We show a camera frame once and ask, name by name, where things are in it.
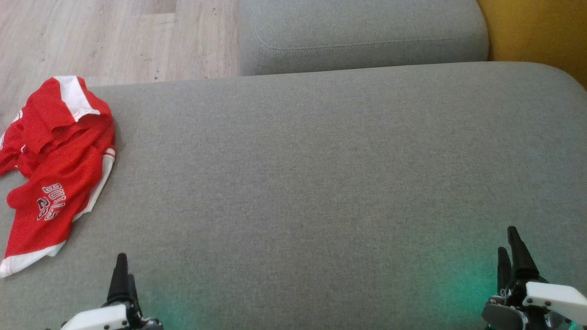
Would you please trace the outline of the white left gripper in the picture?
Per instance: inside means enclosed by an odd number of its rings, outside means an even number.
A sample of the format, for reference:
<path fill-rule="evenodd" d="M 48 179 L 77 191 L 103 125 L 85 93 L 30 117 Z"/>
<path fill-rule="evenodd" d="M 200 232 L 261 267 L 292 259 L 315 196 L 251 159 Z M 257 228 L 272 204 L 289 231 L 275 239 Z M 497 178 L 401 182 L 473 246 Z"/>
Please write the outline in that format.
<path fill-rule="evenodd" d="M 82 311 L 61 324 L 61 330 L 162 330 L 157 318 L 141 314 L 134 275 L 129 274 L 125 253 L 119 253 L 112 272 L 106 307 Z"/>

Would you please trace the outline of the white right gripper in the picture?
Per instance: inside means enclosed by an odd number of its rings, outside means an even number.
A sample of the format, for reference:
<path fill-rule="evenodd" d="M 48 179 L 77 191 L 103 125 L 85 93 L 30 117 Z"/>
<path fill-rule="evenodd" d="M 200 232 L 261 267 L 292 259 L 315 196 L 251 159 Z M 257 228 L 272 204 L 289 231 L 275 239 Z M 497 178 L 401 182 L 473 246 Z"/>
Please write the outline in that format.
<path fill-rule="evenodd" d="M 572 286 L 540 282 L 536 263 L 516 227 L 508 227 L 508 243 L 511 259 L 505 247 L 498 248 L 498 295 L 490 297 L 482 310 L 487 330 L 584 330 L 585 295 Z"/>

